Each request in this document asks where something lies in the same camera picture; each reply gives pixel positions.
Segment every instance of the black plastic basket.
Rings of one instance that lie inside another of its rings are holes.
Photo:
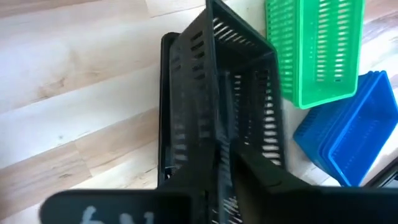
[[[239,223],[232,140],[285,168],[275,48],[223,2],[207,0],[180,35],[164,36],[161,69],[159,184],[212,147],[220,152],[219,186],[210,195],[214,212],[222,211],[215,221]]]

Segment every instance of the blue plastic basket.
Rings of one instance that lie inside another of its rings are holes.
[[[387,73],[369,72],[360,76],[354,97],[312,109],[294,139],[341,185],[359,186],[397,123]]]

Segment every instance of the wood grain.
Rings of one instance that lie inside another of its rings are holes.
[[[96,175],[76,186],[74,189],[126,189],[133,183],[142,182],[139,176],[157,166],[157,141],[153,141],[125,155],[126,162]]]
[[[161,37],[183,31],[203,10],[146,20],[145,16],[130,18],[147,10],[143,1],[133,1],[135,7],[122,0],[89,2],[0,20],[4,28],[0,30],[0,113],[158,64]],[[262,1],[231,0],[228,4],[255,29],[264,29]],[[115,7],[118,12],[122,6],[131,10],[129,14],[101,15],[95,10],[113,12]]]
[[[158,109],[153,109],[78,139],[76,146],[91,174],[125,162],[131,152],[156,140],[158,117]]]
[[[97,0],[0,0],[0,17],[13,16],[28,12],[36,12],[57,7],[81,4]]]
[[[155,108],[158,103],[156,65],[0,114],[0,168]]]
[[[365,24],[396,12],[398,1],[395,0],[366,0]]]
[[[39,221],[39,209],[42,203],[37,203],[18,213],[15,213],[0,221],[0,224],[41,224]]]
[[[146,0],[149,14],[152,17],[162,16],[194,7],[204,6],[205,0]]]
[[[389,77],[398,75],[398,11],[364,25],[361,73],[386,70]]]
[[[127,189],[155,189],[157,187],[157,166],[137,176]]]
[[[90,177],[73,143],[1,169],[0,220]]]

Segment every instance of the stacked basket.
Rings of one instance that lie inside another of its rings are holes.
[[[232,142],[285,167],[276,51],[221,0],[207,0],[181,34],[164,36],[161,63],[159,184],[214,148],[212,221],[239,223]]]
[[[357,94],[317,106],[294,139],[306,155],[345,186],[359,186],[398,122],[386,72],[360,76]]]

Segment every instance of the plastic basket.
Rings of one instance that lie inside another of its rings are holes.
[[[356,92],[364,0],[267,0],[284,98],[307,109]]]
[[[294,139],[341,185],[359,186],[397,122],[386,72],[369,72],[359,78],[354,97],[312,109]]]
[[[232,141],[250,145],[285,167],[275,48],[219,0],[207,0],[206,9],[174,41],[165,39],[162,52],[169,55],[162,54],[162,64],[169,61],[170,106],[162,106],[167,98],[161,96],[160,123],[170,130],[160,130],[164,136],[159,147],[169,152],[159,155],[169,158],[159,159],[167,166],[159,168],[164,170],[159,178],[195,160],[204,147],[215,148],[220,152],[215,170],[219,186],[216,195],[209,197],[215,198],[212,206],[220,220],[214,221],[236,222],[239,209],[234,212],[217,205],[220,201],[236,204],[229,170]],[[164,125],[167,109],[169,124]],[[163,145],[168,142],[165,138],[170,138],[170,147]]]

